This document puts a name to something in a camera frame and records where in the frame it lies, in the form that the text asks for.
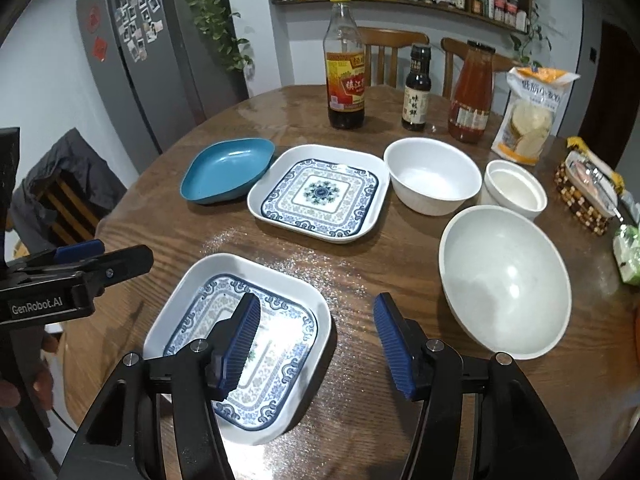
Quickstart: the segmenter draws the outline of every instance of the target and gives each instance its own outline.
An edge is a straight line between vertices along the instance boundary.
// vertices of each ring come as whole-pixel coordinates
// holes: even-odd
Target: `red decoration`
[[[100,25],[100,9],[97,6],[93,6],[89,11],[89,21],[86,24],[86,28],[89,33],[93,34],[98,30],[98,25]]]
[[[105,54],[107,53],[107,42],[100,36],[96,36],[94,41],[94,50],[92,54],[100,61],[104,61]]]

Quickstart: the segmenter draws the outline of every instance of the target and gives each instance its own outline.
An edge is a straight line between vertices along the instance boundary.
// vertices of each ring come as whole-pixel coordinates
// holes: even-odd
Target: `blue oval dish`
[[[193,159],[180,184],[182,198],[213,204],[246,195],[267,171],[275,146],[267,139],[212,144]]]

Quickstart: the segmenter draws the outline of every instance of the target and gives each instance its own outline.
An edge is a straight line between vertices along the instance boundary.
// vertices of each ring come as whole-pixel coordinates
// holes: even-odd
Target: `white container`
[[[455,211],[482,185],[475,162],[439,140],[396,140],[385,150],[384,159],[398,198],[423,215],[442,216]]]
[[[484,170],[480,205],[501,205],[529,220],[544,211],[547,204],[542,184],[513,162],[492,160]]]
[[[225,439],[255,446],[289,427],[326,347],[331,314],[315,287],[234,254],[206,256],[175,287],[146,336],[143,356],[171,355],[206,337],[245,292],[260,299],[260,325],[238,388],[212,404]]]
[[[373,229],[388,187],[389,172],[379,157],[304,144],[284,152],[246,202],[259,220],[346,244]]]
[[[460,326],[492,352],[534,359],[562,338],[571,315],[571,283],[562,256],[532,222],[479,205],[444,229],[438,266]]]

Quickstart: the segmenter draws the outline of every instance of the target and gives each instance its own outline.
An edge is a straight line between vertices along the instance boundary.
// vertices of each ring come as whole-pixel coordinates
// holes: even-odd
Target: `square ceramic dish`
[[[206,337],[246,292],[260,299],[260,326],[238,388],[213,405],[226,439],[257,445],[287,429],[328,341],[331,315],[317,289],[234,254],[207,256],[180,280],[143,355],[171,355]]]
[[[378,220],[389,172],[369,153],[305,144],[283,153],[247,197],[260,220],[345,244]]]

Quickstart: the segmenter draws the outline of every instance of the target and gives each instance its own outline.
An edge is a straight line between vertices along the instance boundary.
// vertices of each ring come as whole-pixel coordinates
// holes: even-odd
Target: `round dining table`
[[[262,137],[275,155],[300,144],[325,144],[382,158],[385,148],[409,136],[430,136],[463,150],[484,171],[497,158],[490,149],[502,118],[492,114],[477,145],[447,134],[449,101],[432,96],[432,126],[419,134],[401,126],[402,92],[387,86],[366,91],[366,120],[357,130],[333,129],[324,86],[290,86],[244,101],[198,126],[161,155],[99,225],[108,251],[148,245],[151,271],[108,288],[95,313],[66,326],[66,406],[80,424],[118,360],[142,351],[146,334],[185,272],[213,253],[233,253],[313,285],[333,319],[317,384],[296,414],[297,423],[268,444],[226,443],[238,479],[367,479],[400,477],[410,450],[420,403],[405,400],[388,371],[373,322],[372,301],[390,292],[405,317],[429,337],[460,354],[489,357],[454,319],[438,272],[438,245],[454,214],[429,217],[402,204],[392,187],[375,227],[358,240],[332,244],[254,218],[244,198],[200,206],[180,196],[193,158],[220,140]],[[518,362],[544,402],[582,480],[597,479],[628,436],[640,404],[640,367],[634,339],[634,302],[604,236],[582,227],[555,189],[554,173],[566,156],[563,139],[549,139],[530,168],[548,195],[535,223],[556,245],[569,273],[571,318],[558,345]],[[474,204],[468,200],[462,207]],[[473,402],[465,398],[454,478],[466,479],[473,441]],[[162,417],[162,446],[169,480],[180,478],[170,410]]]

